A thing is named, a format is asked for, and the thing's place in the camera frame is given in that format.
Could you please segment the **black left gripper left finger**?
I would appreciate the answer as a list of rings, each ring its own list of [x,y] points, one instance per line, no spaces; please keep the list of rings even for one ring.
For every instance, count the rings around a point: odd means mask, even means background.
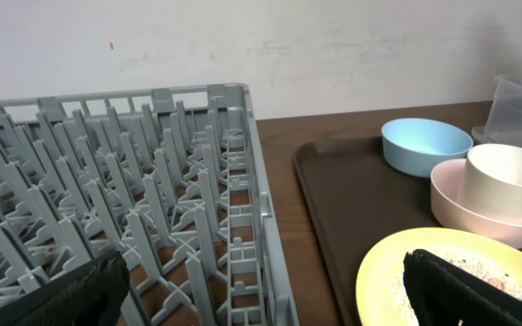
[[[129,293],[120,252],[101,254],[0,308],[0,326],[112,326]]]

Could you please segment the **cream white cup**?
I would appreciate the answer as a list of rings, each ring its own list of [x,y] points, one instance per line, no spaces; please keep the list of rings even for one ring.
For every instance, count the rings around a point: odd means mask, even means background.
[[[522,225],[522,148],[494,143],[473,147],[457,203],[484,217]]]

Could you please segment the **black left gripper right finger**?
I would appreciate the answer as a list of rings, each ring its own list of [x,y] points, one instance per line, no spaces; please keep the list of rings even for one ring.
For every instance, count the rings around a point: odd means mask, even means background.
[[[403,284],[422,326],[522,326],[522,301],[423,249],[403,258]]]

